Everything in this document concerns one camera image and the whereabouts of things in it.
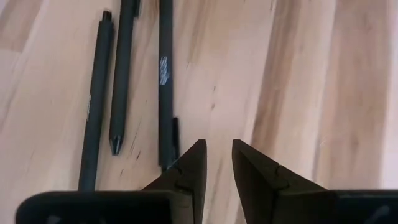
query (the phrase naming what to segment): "pen barrel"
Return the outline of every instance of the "pen barrel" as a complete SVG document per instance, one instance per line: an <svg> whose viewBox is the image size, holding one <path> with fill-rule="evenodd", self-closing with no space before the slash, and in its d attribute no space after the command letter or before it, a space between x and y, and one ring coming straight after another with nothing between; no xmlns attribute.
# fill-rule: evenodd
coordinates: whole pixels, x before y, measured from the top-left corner
<svg viewBox="0 0 398 224"><path fill-rule="evenodd" d="M81 156L78 186L78 190L81 191L94 191L95 189L109 57L114 35L111 17L110 12L104 11L103 20L99 22L98 26L90 100Z"/></svg>
<svg viewBox="0 0 398 224"><path fill-rule="evenodd" d="M177 159L173 143L173 1L159 3L159 165L168 169Z"/></svg>
<svg viewBox="0 0 398 224"><path fill-rule="evenodd" d="M113 81L111 125L109 130L110 140L119 136L122 141L124 136L131 62L132 30L138 8L139 1L121 1Z"/></svg>

